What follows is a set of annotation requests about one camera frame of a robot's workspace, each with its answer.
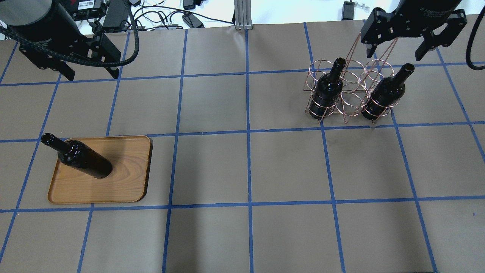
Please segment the bottle in rack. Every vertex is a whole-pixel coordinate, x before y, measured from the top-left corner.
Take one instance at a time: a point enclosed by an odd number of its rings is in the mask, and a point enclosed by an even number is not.
[[[315,91],[312,93],[308,104],[308,110],[312,117],[323,119],[332,113],[332,106],[342,92],[343,83],[340,74],[345,64],[344,58],[337,58],[332,70],[318,79]]]
[[[394,105],[406,91],[404,81],[414,72],[414,65],[405,64],[394,77],[387,77],[376,86],[371,98],[362,108],[366,119],[376,120],[389,106]]]
[[[78,140],[62,141],[46,133],[40,141],[57,151],[61,163],[95,178],[105,178],[113,170],[111,162]]]

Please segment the electronic device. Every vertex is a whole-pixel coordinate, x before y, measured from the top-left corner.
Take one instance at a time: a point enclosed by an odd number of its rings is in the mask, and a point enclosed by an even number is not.
[[[61,5],[74,21],[101,18],[106,15],[103,0],[61,0]]]
[[[128,9],[130,7],[127,5],[127,0],[112,0],[104,18],[103,31],[116,32],[123,30],[125,27],[123,21],[128,19]]]
[[[361,42],[367,44],[370,58],[377,45],[397,37],[423,37],[415,52],[416,60],[438,46],[450,46],[467,24],[463,9],[455,10],[461,0],[401,0],[396,10],[386,13],[374,8],[361,30]],[[440,33],[434,30],[447,24]]]
[[[195,5],[200,6],[203,0],[183,0],[183,9],[184,10],[193,10],[195,9]]]
[[[129,9],[127,2],[119,2]],[[129,17],[134,21],[131,10]],[[29,1],[28,5],[24,0],[1,0],[0,20],[7,24],[7,28],[0,26],[0,33],[19,41],[18,50],[32,63],[39,69],[59,71],[71,81],[75,72],[65,61],[104,67],[113,78],[118,78],[118,67],[131,63],[140,47],[135,28],[134,52],[128,59],[120,61],[120,50],[105,33],[98,29],[91,38],[82,35],[59,0]]]
[[[191,28],[203,28],[204,24],[192,13],[182,15],[182,20]]]
[[[354,20],[355,3],[352,1],[345,1],[342,7],[342,21]]]

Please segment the wine bottle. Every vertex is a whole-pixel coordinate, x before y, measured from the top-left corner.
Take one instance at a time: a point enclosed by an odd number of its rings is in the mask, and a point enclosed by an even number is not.
[[[376,86],[371,98],[362,109],[366,119],[376,120],[387,109],[396,103],[406,91],[404,81],[414,72],[414,65],[405,64],[394,77],[387,77]]]
[[[340,74],[345,64],[344,58],[337,58],[332,70],[318,79],[317,86],[308,105],[312,117],[322,119],[332,113],[331,106],[335,104],[336,99],[342,92],[343,83]]]
[[[78,140],[62,141],[46,133],[40,141],[57,151],[61,163],[95,178],[104,178],[113,170],[111,162]]]

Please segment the black power brick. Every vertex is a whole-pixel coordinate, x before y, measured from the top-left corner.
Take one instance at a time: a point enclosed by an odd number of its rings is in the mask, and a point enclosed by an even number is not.
[[[123,30],[123,21],[128,19],[128,9],[125,6],[127,0],[111,0],[103,22],[105,32],[116,32]]]
[[[184,10],[193,10],[195,5],[200,6],[201,4],[202,0],[183,0]]]
[[[204,24],[193,14],[182,15],[182,20],[191,28],[203,28]]]
[[[342,7],[342,21],[354,20],[355,3],[352,1],[345,1]]]

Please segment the wooden tray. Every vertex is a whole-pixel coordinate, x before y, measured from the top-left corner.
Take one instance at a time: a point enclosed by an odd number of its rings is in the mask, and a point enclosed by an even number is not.
[[[71,138],[108,159],[113,171],[94,178],[57,160],[47,199],[53,204],[136,202],[146,193],[151,159],[147,136]]]

